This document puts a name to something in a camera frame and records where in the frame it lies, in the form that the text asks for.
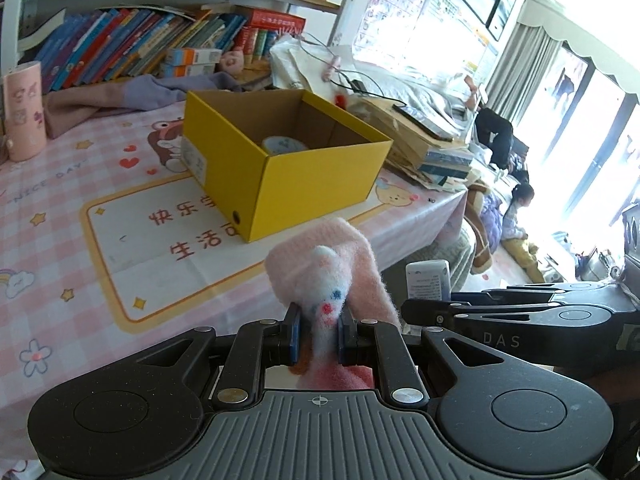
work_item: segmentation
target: smartphone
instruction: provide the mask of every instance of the smartphone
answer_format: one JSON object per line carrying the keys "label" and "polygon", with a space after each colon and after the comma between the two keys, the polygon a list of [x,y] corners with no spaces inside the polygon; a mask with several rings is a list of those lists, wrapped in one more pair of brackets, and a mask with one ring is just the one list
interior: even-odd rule
{"label": "smartphone", "polygon": [[427,116],[423,114],[420,110],[413,108],[412,106],[401,106],[401,105],[393,105],[393,109],[397,112],[400,112],[407,119],[409,119],[413,124],[418,126],[422,131],[424,131],[428,136],[433,137],[434,139],[443,140],[444,142],[451,142],[454,139],[454,136],[447,132],[434,132],[433,126],[431,126],[431,121],[428,120]]}

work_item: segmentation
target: plush toy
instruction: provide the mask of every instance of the plush toy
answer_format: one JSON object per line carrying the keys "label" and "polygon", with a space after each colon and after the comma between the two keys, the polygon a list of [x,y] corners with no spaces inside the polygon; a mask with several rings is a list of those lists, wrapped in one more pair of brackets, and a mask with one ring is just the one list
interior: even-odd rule
{"label": "plush toy", "polygon": [[274,247],[265,268],[277,298],[302,310],[298,387],[359,390],[373,387],[367,367],[337,361],[337,323],[345,301],[357,319],[399,326],[368,240],[341,218],[325,220]]}
{"label": "plush toy", "polygon": [[244,55],[242,51],[230,50],[229,52],[225,52],[220,58],[218,68],[222,72],[226,72],[232,76],[240,75],[244,69]]}

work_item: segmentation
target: cardboard box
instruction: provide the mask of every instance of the cardboard box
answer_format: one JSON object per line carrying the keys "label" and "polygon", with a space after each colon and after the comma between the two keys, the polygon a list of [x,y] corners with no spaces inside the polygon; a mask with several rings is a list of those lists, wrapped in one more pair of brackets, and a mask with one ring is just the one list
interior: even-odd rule
{"label": "cardboard box", "polygon": [[[309,150],[268,156],[270,136]],[[182,158],[251,242],[365,200],[392,141],[305,90],[189,92]]]}

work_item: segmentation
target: table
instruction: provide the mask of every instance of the table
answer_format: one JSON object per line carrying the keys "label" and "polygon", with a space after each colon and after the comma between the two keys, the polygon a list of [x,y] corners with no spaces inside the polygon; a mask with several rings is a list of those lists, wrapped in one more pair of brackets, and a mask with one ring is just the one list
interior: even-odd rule
{"label": "table", "polygon": [[[26,419],[56,384],[193,326],[282,318],[262,261],[306,226],[244,243],[179,160],[183,113],[94,119],[0,167],[0,470],[35,458]],[[464,205],[382,170],[336,215],[385,269],[457,234]]]}

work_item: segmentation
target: person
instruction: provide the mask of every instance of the person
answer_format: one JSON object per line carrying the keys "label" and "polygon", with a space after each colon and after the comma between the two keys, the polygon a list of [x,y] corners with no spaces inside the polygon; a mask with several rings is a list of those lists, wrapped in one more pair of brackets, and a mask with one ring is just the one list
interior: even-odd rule
{"label": "person", "polygon": [[538,247],[529,241],[529,235],[525,229],[518,225],[518,209],[529,207],[534,195],[533,187],[528,182],[513,188],[511,203],[502,219],[501,243],[533,283],[545,283],[536,258]]}
{"label": "person", "polygon": [[509,156],[513,147],[513,125],[491,108],[482,107],[476,115],[478,141],[491,148],[491,162],[501,170],[509,168]]}

